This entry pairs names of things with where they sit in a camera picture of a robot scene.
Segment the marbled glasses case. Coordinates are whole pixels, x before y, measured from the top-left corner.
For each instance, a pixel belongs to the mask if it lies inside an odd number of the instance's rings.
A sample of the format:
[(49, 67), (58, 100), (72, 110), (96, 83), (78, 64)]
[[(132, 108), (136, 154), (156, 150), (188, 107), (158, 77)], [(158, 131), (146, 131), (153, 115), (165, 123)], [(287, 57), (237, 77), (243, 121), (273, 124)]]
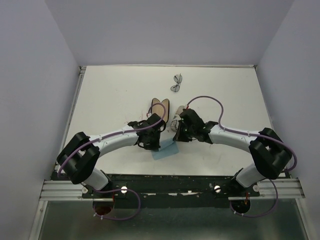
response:
[(170, 123), (170, 129), (173, 131), (173, 132), (177, 132), (178, 131), (178, 128), (179, 128), (179, 122), (181, 120), (181, 117), (180, 117), (180, 114), (184, 111), (184, 109), (186, 108), (185, 105), (181, 105), (178, 107), (178, 109), (176, 110), (174, 116), (173, 116), (173, 119)]

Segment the blue cleaning cloth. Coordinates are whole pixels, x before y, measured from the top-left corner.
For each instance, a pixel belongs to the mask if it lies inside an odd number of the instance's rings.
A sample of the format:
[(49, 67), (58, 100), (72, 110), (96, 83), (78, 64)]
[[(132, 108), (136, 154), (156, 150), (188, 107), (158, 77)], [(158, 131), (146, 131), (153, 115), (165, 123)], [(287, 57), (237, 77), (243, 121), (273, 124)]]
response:
[(161, 160), (161, 159), (176, 155), (179, 152), (180, 151), (177, 146), (177, 143), (173, 141), (172, 138), (168, 138), (168, 139), (162, 140), (160, 142), (159, 150), (152, 151), (151, 154), (152, 154), (152, 158), (157, 161), (157, 160)]

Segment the dark wire-frame sunglasses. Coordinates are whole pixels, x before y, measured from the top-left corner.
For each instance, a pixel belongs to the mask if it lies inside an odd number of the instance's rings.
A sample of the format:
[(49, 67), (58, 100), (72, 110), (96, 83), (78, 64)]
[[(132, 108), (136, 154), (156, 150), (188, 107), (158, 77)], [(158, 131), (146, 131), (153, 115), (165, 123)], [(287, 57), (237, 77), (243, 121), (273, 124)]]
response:
[(175, 84), (170, 88), (172, 92), (177, 93), (180, 90), (181, 83), (183, 80), (183, 76), (181, 74), (177, 74), (173, 77)]

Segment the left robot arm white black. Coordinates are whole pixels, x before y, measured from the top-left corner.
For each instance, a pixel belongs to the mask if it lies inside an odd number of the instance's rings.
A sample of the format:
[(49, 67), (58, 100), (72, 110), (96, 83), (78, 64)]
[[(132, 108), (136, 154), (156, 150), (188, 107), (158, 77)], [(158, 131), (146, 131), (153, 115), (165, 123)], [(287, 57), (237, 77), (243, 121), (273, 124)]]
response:
[(120, 130), (86, 135), (76, 133), (59, 153), (56, 161), (74, 185), (84, 183), (101, 198), (111, 191), (111, 180), (102, 170), (96, 168), (98, 159), (107, 153), (124, 147), (138, 146), (148, 151), (160, 148), (161, 132), (166, 122), (153, 113), (148, 119), (131, 121)]

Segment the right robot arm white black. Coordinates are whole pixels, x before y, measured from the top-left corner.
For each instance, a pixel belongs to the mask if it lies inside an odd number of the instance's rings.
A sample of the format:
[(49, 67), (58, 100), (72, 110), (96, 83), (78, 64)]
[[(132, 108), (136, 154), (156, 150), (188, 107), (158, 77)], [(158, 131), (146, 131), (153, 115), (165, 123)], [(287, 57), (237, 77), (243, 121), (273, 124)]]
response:
[(175, 142), (197, 140), (207, 144), (220, 144), (237, 148), (251, 154), (253, 163), (241, 168), (229, 183), (230, 191), (241, 196), (256, 182), (275, 180), (293, 157), (282, 140), (271, 129), (242, 133), (238, 129), (227, 130), (218, 122), (204, 122), (193, 109), (185, 109), (179, 115)]

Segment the black mounting base rail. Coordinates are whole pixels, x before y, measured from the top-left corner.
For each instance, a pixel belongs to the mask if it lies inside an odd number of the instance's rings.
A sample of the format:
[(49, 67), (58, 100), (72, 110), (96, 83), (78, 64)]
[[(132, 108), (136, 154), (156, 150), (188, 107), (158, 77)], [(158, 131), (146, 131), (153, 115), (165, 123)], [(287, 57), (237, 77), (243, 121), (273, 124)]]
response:
[(113, 201), (115, 208), (228, 208), (229, 200), (258, 197), (253, 187), (236, 186), (233, 176), (109, 174), (101, 193), (91, 187), (82, 197), (94, 203)]

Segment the aluminium frame rail left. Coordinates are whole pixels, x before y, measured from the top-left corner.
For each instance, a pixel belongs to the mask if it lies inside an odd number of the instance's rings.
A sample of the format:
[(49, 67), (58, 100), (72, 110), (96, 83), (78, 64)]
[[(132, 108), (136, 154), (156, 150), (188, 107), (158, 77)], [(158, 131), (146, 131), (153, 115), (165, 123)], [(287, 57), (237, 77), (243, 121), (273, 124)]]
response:
[(76, 82), (75, 92), (72, 97), (72, 102), (71, 102), (70, 110), (68, 112), (67, 122), (62, 135), (62, 141), (58, 150), (58, 155), (62, 152), (62, 150), (68, 144), (70, 139), (77, 133), (76, 131), (73, 130), (73, 126), (72, 126), (74, 122), (73, 118), (74, 118), (79, 94), (81, 92), (81, 88), (82, 88), (82, 84), (83, 84), (83, 80), (84, 80), (87, 68), (88, 68), (87, 66), (79, 67), (79, 75)]

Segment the aluminium frame rail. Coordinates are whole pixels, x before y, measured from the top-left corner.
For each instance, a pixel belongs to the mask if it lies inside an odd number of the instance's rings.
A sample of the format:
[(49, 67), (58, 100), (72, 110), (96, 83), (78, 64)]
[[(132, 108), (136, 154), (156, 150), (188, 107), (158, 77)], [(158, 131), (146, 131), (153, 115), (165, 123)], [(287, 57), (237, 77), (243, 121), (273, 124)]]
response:
[[(303, 212), (303, 201), (305, 194), (298, 178), (279, 178), (270, 182), (269, 180), (262, 180), (255, 183), (251, 187), (249, 193), (250, 200), (270, 200), (276, 197), (278, 192), (278, 199), (293, 199), (296, 201), (296, 211), (299, 215), (300, 228), (303, 232), (304, 239), (309, 239), (309, 230), (306, 227), (305, 217)], [(89, 188), (83, 185), (74, 185), (67, 180), (46, 180), (43, 183), (40, 193), (39, 201), (44, 201), (38, 205), (38, 211), (41, 208), (46, 208), (49, 201), (53, 202), (67, 202), (67, 201), (90, 201), (90, 202), (110, 202), (112, 199), (95, 197), (95, 192), (90, 193)]]
[(76, 131), (73, 130), (73, 126), (72, 126), (74, 122), (73, 118), (74, 118), (79, 94), (81, 92), (81, 88), (82, 88), (82, 84), (83, 84), (83, 80), (84, 80), (87, 68), (88, 68), (87, 66), (79, 67), (79, 75), (76, 82), (75, 92), (72, 97), (72, 102), (71, 102), (70, 110), (68, 112), (67, 122), (62, 135), (62, 141), (58, 150), (58, 155), (62, 152), (62, 150), (68, 144), (70, 139), (77, 133)]

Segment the aluminium frame rail front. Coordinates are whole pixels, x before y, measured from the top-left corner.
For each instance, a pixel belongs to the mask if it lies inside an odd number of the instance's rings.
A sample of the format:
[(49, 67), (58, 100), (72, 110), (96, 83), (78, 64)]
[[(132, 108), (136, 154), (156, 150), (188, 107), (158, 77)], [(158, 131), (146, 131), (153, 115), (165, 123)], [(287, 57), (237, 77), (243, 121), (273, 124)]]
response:
[[(309, 239), (309, 230), (306, 227), (305, 217), (303, 212), (303, 201), (305, 194), (298, 178), (279, 178), (270, 182), (269, 180), (262, 180), (255, 183), (251, 187), (249, 193), (250, 200), (270, 200), (276, 197), (278, 192), (278, 199), (293, 199), (296, 201), (296, 211), (299, 215), (300, 228), (303, 232), (304, 239)], [(110, 202), (112, 199), (95, 197), (95, 192), (90, 193), (89, 188), (83, 185), (74, 185), (67, 180), (46, 180), (43, 183), (40, 193), (39, 201), (44, 201), (38, 205), (38, 211), (41, 208), (46, 208), (49, 201), (53, 202), (67, 202), (67, 201), (90, 201), (90, 202)]]

